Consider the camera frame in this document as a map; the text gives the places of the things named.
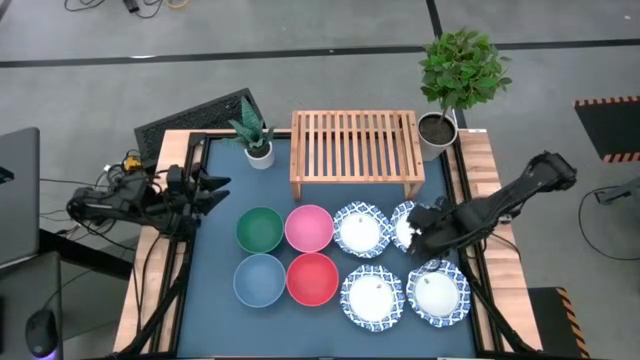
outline potted plant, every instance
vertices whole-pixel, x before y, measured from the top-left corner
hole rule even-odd
[[[469,109],[478,102],[493,99],[498,88],[506,90],[511,79],[498,57],[498,50],[487,35],[460,30],[445,33],[425,45],[427,59],[422,65],[422,93],[428,102],[439,101],[442,112],[428,112],[420,117],[418,130],[422,140],[423,160],[435,159],[451,145],[458,127],[449,116],[449,109]]]
[[[238,136],[228,141],[244,147],[244,153],[252,167],[259,170],[267,169],[273,165],[275,159],[271,142],[275,126],[264,132],[264,120],[258,119],[258,115],[245,98],[242,98],[241,107],[242,124],[236,120],[229,120]]]

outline computer mouse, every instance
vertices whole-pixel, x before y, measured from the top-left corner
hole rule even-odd
[[[51,310],[38,310],[27,320],[25,338],[31,354],[45,357],[58,347],[56,318]]]

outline wooden rack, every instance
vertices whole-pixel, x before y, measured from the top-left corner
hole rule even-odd
[[[300,200],[303,184],[396,183],[413,198],[425,181],[413,111],[295,111],[290,182]]]

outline green leaves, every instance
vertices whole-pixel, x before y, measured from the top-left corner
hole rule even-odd
[[[499,56],[487,35],[464,29],[445,33],[425,45],[427,58],[422,66],[422,87],[427,101],[439,101],[443,109],[468,109],[478,102],[493,99],[498,89],[506,90],[511,79],[503,77]]]
[[[498,83],[498,79],[493,77],[486,77],[476,81],[475,86],[480,88],[490,88]]]
[[[240,144],[250,151],[257,151],[269,144],[273,139],[275,127],[269,128],[267,133],[262,131],[264,121],[249,104],[247,99],[241,100],[242,124],[236,120],[229,120],[238,136],[233,140],[226,140],[227,143]]]

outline laptop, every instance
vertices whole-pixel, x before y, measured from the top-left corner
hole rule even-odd
[[[0,135],[0,268],[37,254],[39,192],[40,131]]]

